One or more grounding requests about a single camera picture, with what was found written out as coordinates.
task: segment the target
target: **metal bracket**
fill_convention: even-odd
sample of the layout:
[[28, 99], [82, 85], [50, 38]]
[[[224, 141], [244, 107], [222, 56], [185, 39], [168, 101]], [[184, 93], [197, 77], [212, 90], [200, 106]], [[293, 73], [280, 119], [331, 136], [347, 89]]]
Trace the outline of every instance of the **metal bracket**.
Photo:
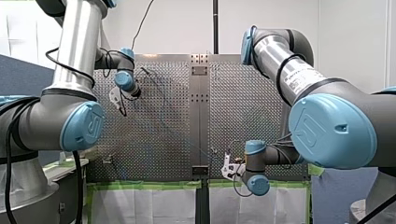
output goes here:
[[207, 66], [193, 66], [191, 74], [193, 76], [207, 76]]
[[207, 175], [209, 169], [207, 165], [192, 166], [192, 175]]

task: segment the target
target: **gray robot arm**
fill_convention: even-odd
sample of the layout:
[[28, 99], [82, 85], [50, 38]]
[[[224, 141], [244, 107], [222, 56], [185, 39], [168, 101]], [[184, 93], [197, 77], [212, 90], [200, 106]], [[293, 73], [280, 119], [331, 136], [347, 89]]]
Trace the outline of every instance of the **gray robot arm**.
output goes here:
[[[38, 163], [37, 151], [77, 151], [97, 143], [105, 117], [92, 92], [94, 69], [117, 69], [116, 77], [119, 79], [115, 80], [115, 84], [131, 95], [140, 94], [133, 76], [132, 52], [103, 53], [97, 47], [100, 23], [107, 14], [110, 2], [68, 0], [65, 7], [60, 0], [37, 0], [44, 11], [63, 27], [52, 84], [42, 91], [38, 102], [36, 98], [24, 98], [26, 101], [34, 99], [32, 103], [35, 104], [29, 107], [12, 107], [23, 97], [0, 97], [0, 174], [3, 175], [0, 178], [6, 179], [6, 171], [10, 170], [6, 164], [12, 162], [13, 184], [10, 185], [9, 201], [18, 223], [59, 222], [57, 187], [53, 184], [48, 187]], [[22, 111], [13, 126], [10, 147], [4, 147], [11, 121]], [[5, 189], [0, 189], [1, 201], [5, 195]], [[47, 200], [48, 195], [53, 195], [50, 196], [52, 203]], [[49, 204], [42, 210], [43, 214], [36, 214], [35, 217], [25, 215], [29, 209], [40, 210], [37, 207], [43, 206], [43, 203]], [[0, 222], [7, 223], [3, 205], [0, 205]]]
[[[295, 150], [288, 152], [293, 163], [300, 161], [295, 156], [300, 154], [300, 159], [326, 168], [396, 166], [393, 89], [367, 94], [346, 80], [323, 76], [313, 68], [308, 40], [292, 30], [252, 27], [244, 35], [241, 60], [271, 79], [284, 102], [291, 106], [289, 129]], [[286, 162], [270, 156], [269, 146], [251, 143], [246, 146], [242, 180], [253, 193], [262, 195], [265, 179], [251, 178], [263, 171], [265, 164]], [[260, 148], [260, 153], [252, 147]]]

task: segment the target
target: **metal pole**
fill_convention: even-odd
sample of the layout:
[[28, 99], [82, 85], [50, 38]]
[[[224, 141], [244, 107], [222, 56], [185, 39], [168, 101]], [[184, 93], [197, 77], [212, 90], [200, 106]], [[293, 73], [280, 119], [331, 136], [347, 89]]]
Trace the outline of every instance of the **metal pole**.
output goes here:
[[[107, 14], [100, 0], [69, 0], [64, 17], [58, 62], [92, 75], [99, 28]], [[53, 82], [47, 89], [69, 89], [92, 95], [91, 81], [57, 65]]]
[[213, 53], [219, 54], [219, 0], [213, 0], [213, 46]]

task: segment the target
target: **white paper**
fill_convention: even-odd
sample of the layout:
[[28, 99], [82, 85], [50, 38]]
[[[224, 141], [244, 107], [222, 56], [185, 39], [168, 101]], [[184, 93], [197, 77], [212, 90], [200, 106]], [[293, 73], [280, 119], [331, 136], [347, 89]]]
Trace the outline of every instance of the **white paper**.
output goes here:
[[8, 14], [7, 25], [10, 40], [37, 41], [36, 18], [29, 17], [29, 14]]
[[32, 40], [9, 40], [11, 57], [26, 61], [28, 63], [38, 63], [37, 44]]
[[153, 224], [152, 190], [135, 190], [134, 203], [138, 205], [134, 208], [134, 213], [136, 214], [136, 223]]
[[237, 224], [241, 197], [233, 188], [213, 188], [209, 191], [211, 224]]
[[93, 224], [135, 224], [133, 190], [101, 190], [92, 196]]
[[195, 224], [195, 189], [118, 189], [92, 196], [92, 224]]
[[154, 217], [195, 217], [195, 189], [154, 190]]
[[11, 56], [9, 52], [9, 42], [7, 38], [0, 38], [0, 54], [1, 55], [6, 55], [6, 56]]
[[306, 203], [306, 189], [277, 189], [276, 223], [305, 223]]
[[[237, 188], [249, 194], [246, 186]], [[233, 188], [210, 192], [213, 224], [305, 224], [307, 189], [270, 188], [264, 196], [239, 197]]]

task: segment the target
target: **cable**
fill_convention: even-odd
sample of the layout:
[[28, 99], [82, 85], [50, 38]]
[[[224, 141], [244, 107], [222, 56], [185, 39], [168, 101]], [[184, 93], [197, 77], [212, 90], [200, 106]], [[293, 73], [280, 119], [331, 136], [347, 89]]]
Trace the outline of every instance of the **cable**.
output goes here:
[[262, 76], [264, 76], [265, 78], [269, 78], [267, 75], [265, 75], [264, 74], [264, 72], [260, 69], [260, 67], [259, 67], [259, 64], [257, 63], [257, 60], [256, 60], [256, 53], [255, 53], [255, 51], [254, 51], [254, 38], [253, 38], [253, 35], [254, 35], [254, 32], [256, 31], [256, 29], [257, 29], [257, 27], [255, 26], [255, 25], [252, 25], [251, 26], [251, 28], [250, 28], [250, 38], [251, 38], [251, 42], [250, 42], [250, 48], [251, 48], [251, 57], [253, 58], [253, 62], [254, 62], [254, 64], [255, 64], [255, 66], [256, 66], [256, 69], [260, 72], [260, 74], [262, 74]]
[[52, 57], [50, 56], [51, 53], [53, 53], [53, 52], [55, 52], [55, 51], [57, 51], [57, 50], [59, 50], [59, 48], [51, 49], [51, 50], [47, 51], [47, 52], [46, 52], [46, 57], [47, 57], [50, 61], [52, 61], [53, 63], [56, 63], [56, 64], [58, 64], [59, 66], [65, 68], [65, 69], [68, 69], [68, 70], [70, 70], [70, 71], [72, 71], [72, 72], [78, 73], [78, 74], [80, 74], [80, 75], [86, 77], [87, 79], [89, 79], [89, 80], [91, 81], [92, 88], [93, 88], [93, 87], [95, 86], [95, 79], [93, 79], [93, 77], [92, 77], [91, 75], [88, 75], [87, 73], [78, 71], [76, 68], [70, 67], [69, 65], [66, 65], [66, 64], [64, 64], [64, 63], [60, 63], [60, 62], [56, 61], [54, 58], [52, 58]]
[[277, 154], [278, 162], [277, 163], [280, 164], [280, 154], [279, 153], [281, 153], [286, 158], [286, 160], [288, 160], [288, 163], [289, 163], [289, 166], [287, 166], [287, 167], [282, 166], [282, 168], [284, 168], [286, 170], [291, 169], [293, 163], [291, 162], [290, 157], [282, 149], [280, 149], [279, 147], [276, 147], [274, 144], [272, 144], [270, 146], [273, 147], [278, 152], [278, 154]]
[[7, 212], [8, 220], [11, 224], [17, 224], [17, 221], [12, 214], [11, 203], [10, 203], [10, 192], [11, 192], [11, 177], [12, 177], [12, 152], [11, 152], [11, 135], [12, 130], [14, 130], [14, 125], [17, 123], [21, 114], [29, 108], [31, 105], [37, 103], [39, 101], [36, 97], [26, 97], [20, 100], [14, 101], [8, 105], [4, 105], [0, 108], [0, 116], [6, 113], [9, 109], [22, 105], [23, 108], [14, 114], [12, 121], [9, 123], [6, 133], [6, 154], [7, 154], [7, 170], [6, 170], [6, 189], [5, 189], [5, 207]]
[[280, 88], [280, 76], [282, 75], [283, 68], [286, 66], [286, 64], [288, 64], [288, 62], [290, 62], [291, 60], [293, 60], [295, 58], [300, 58], [305, 61], [305, 57], [303, 54], [294, 53], [294, 54], [290, 55], [289, 58], [283, 60], [283, 62], [280, 64], [279, 68], [277, 69], [277, 73], [276, 73], [277, 92], [279, 92], [280, 97], [285, 102], [285, 104], [287, 104], [288, 106], [291, 106], [291, 105], [290, 105], [289, 101], [286, 99], [286, 97], [283, 95], [282, 89]]
[[[111, 74], [111, 68], [113, 67], [113, 62], [114, 62], [113, 57], [111, 56], [112, 52], [118, 53], [119, 55], [121, 55], [123, 58], [127, 59], [128, 61], [130, 61], [134, 65], [134, 59], [129, 57], [128, 55], [122, 53], [121, 51], [118, 51], [118, 50], [107, 50], [107, 49], [104, 49], [104, 48], [100, 48], [100, 50], [103, 50], [106, 53], [105, 54], [105, 63], [106, 63], [106, 67], [107, 67], [108, 72], [107, 72], [107, 75], [106, 75], [105, 74], [105, 69], [102, 70], [104, 78], [108, 78], [110, 76], [110, 74]], [[118, 70], [128, 70], [128, 71], [130, 71], [132, 73], [134, 72], [133, 70], [126, 69], [126, 68], [118, 68]], [[126, 112], [126, 106], [125, 106], [125, 103], [123, 101], [124, 99], [133, 102], [133, 101], [136, 101], [137, 99], [139, 99], [139, 97], [136, 97], [134, 99], [129, 99], [128, 97], [126, 97], [122, 93], [122, 90], [120, 89], [120, 101], [121, 101], [122, 108], [120, 107], [119, 111], [124, 117], [128, 117], [128, 114]]]
[[152, 5], [153, 2], [154, 2], [154, 0], [151, 0], [151, 2], [149, 2], [149, 4], [148, 4], [148, 8], [146, 9], [145, 16], [143, 17], [142, 21], [140, 22], [139, 29], [137, 30], [137, 33], [136, 33], [136, 35], [134, 36], [134, 41], [132, 42], [132, 47], [131, 47], [131, 49], [134, 49], [134, 42], [136, 41], [137, 37], [138, 37], [139, 34], [140, 34], [140, 30], [142, 29], [143, 22], [145, 21], [147, 15], [148, 15], [148, 13], [149, 13], [149, 9], [151, 8], [151, 5]]
[[82, 222], [82, 207], [83, 207], [83, 179], [82, 179], [82, 171], [81, 171], [81, 163], [79, 161], [79, 155], [77, 151], [73, 151], [73, 157], [76, 164], [77, 171], [77, 185], [78, 185], [78, 207], [77, 207], [77, 215], [76, 215], [76, 224], [80, 224]]
[[378, 215], [380, 212], [382, 212], [384, 209], [386, 209], [388, 206], [390, 206], [391, 204], [393, 204], [394, 202], [396, 202], [396, 194], [393, 195], [392, 197], [390, 197], [389, 199], [387, 199], [386, 201], [384, 201], [383, 203], [381, 203], [375, 210], [373, 210], [369, 215], [367, 215], [366, 217], [364, 217], [361, 221], [359, 221], [357, 224], [363, 224], [363, 223], [367, 223], [368, 221], [370, 221], [373, 217], [375, 217], [376, 215]]
[[[213, 156], [209, 156], [206, 152], [204, 152], [200, 147], [196, 146], [195, 144], [193, 144], [187, 137], [182, 136], [183, 133], [179, 133], [179, 132], [175, 132], [173, 130], [171, 130], [165, 123], [165, 121], [163, 120], [163, 108], [165, 106], [165, 103], [168, 103], [170, 105], [170, 103], [166, 100], [166, 96], [164, 94], [164, 85], [163, 85], [163, 91], [161, 90], [160, 86], [158, 85], [158, 83], [152, 78], [152, 76], [150, 75], [150, 71], [147, 68], [141, 67], [142, 71], [144, 71], [146, 73], [146, 75], [148, 76], [148, 78], [154, 83], [154, 85], [156, 86], [156, 88], [158, 89], [158, 91], [161, 93], [161, 95], [163, 96], [163, 105], [161, 107], [161, 115], [160, 115], [160, 121], [161, 124], [163, 125], [163, 127], [168, 130], [173, 136], [175, 137], [180, 137], [182, 140], [186, 141], [190, 146], [197, 148], [202, 154], [204, 154], [207, 158], [209, 159], [214, 159], [214, 160], [218, 160], [219, 158], [213, 157]], [[158, 74], [155, 71], [152, 71], [152, 74], [155, 75], [158, 78]]]
[[239, 171], [239, 168], [241, 168], [242, 163], [244, 163], [244, 162], [242, 161], [242, 162], [239, 164], [238, 168], [236, 168], [235, 175], [233, 176], [233, 190], [235, 190], [236, 194], [238, 194], [239, 196], [241, 196], [241, 197], [243, 197], [243, 198], [247, 198], [247, 197], [250, 197], [250, 196], [253, 194], [253, 192], [250, 192], [250, 194], [242, 194], [242, 193], [240, 193], [240, 192], [236, 189], [236, 185], [235, 185], [236, 176], [238, 175], [238, 171]]

